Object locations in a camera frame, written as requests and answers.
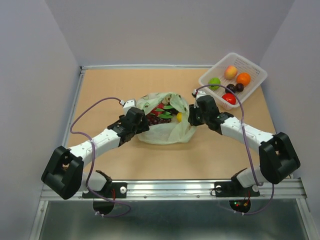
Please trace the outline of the dark red grape bunch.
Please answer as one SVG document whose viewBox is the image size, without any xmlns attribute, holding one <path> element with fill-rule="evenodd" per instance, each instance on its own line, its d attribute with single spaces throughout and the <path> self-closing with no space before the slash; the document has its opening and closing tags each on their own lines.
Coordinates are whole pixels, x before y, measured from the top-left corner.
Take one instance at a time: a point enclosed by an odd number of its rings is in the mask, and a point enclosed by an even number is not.
<svg viewBox="0 0 320 240">
<path fill-rule="evenodd" d="M 148 116 L 147 123 L 149 126 L 159 125 L 159 124 L 168 124 L 172 121 L 171 118 L 159 118 L 157 116 Z"/>
</svg>

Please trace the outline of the yellow lemon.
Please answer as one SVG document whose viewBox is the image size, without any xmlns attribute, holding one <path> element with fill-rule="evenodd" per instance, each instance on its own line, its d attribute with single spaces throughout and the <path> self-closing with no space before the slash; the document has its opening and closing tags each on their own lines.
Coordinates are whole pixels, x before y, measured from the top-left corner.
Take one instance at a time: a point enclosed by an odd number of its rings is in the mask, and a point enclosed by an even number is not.
<svg viewBox="0 0 320 240">
<path fill-rule="evenodd" d="M 178 112 L 176 115 L 176 119 L 179 123 L 182 121 L 182 117 L 183 117 L 183 114 L 181 112 Z"/>
</svg>

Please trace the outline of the red dragon fruit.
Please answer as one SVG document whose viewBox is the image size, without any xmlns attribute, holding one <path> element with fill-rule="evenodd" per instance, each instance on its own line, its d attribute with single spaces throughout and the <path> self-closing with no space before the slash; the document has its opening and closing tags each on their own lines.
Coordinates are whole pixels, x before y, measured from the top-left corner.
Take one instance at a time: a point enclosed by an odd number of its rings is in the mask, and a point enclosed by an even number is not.
<svg viewBox="0 0 320 240">
<path fill-rule="evenodd" d="M 152 116 L 156 116 L 161 119 L 171 119 L 173 117 L 170 110 L 173 110 L 174 107 L 171 105 L 165 105 L 164 103 L 159 103 L 151 112 L 149 113 Z"/>
</svg>

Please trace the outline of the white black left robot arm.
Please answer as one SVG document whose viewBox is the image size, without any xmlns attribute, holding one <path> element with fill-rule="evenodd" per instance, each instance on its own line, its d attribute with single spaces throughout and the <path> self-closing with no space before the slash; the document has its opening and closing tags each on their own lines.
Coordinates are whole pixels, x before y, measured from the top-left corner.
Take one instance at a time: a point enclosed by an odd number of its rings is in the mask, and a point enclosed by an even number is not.
<svg viewBox="0 0 320 240">
<path fill-rule="evenodd" d="M 100 197 L 111 193 L 107 175 L 101 171 L 84 173 L 84 167 L 94 164 L 104 153 L 129 142 L 136 134 L 149 130 L 143 110 L 130 108 L 119 120 L 108 126 L 97 136 L 79 145 L 57 147 L 44 169 L 41 180 L 64 200 L 78 191 L 93 190 Z"/>
</svg>

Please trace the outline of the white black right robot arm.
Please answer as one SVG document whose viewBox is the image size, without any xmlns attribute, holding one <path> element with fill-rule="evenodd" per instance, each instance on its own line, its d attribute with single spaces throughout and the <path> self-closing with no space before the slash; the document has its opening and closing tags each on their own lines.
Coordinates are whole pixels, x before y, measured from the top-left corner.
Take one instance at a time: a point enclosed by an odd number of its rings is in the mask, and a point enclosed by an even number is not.
<svg viewBox="0 0 320 240">
<path fill-rule="evenodd" d="M 262 183 L 278 184 L 300 166 L 300 160 L 287 134 L 272 134 L 245 124 L 228 112 L 220 112 L 214 98 L 199 91 L 193 94 L 195 103 L 189 106 L 191 126 L 207 125 L 222 136 L 243 143 L 259 156 L 259 166 L 236 173 L 230 182 L 231 192 L 242 195 L 248 187 Z"/>
</svg>

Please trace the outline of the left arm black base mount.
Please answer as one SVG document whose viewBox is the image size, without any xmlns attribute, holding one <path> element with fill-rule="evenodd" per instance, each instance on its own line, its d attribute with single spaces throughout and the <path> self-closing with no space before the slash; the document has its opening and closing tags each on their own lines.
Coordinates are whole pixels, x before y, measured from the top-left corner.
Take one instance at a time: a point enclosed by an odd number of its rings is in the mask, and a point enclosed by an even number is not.
<svg viewBox="0 0 320 240">
<path fill-rule="evenodd" d="M 101 190 L 98 191 L 97 184 L 88 185 L 95 193 L 105 198 L 111 199 L 115 197 L 116 199 L 125 199 L 127 197 L 128 183 L 127 182 L 107 182 L 102 184 Z"/>
</svg>

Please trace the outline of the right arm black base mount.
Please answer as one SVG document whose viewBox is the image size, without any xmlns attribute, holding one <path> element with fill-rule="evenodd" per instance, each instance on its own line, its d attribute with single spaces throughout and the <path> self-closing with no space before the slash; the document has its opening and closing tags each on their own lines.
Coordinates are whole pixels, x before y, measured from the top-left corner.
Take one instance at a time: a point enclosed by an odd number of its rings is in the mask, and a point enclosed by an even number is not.
<svg viewBox="0 0 320 240">
<path fill-rule="evenodd" d="M 218 181 L 210 191 L 210 195 L 217 198 L 259 197 L 259 190 L 252 187 L 242 187 L 234 181 Z"/>
</svg>

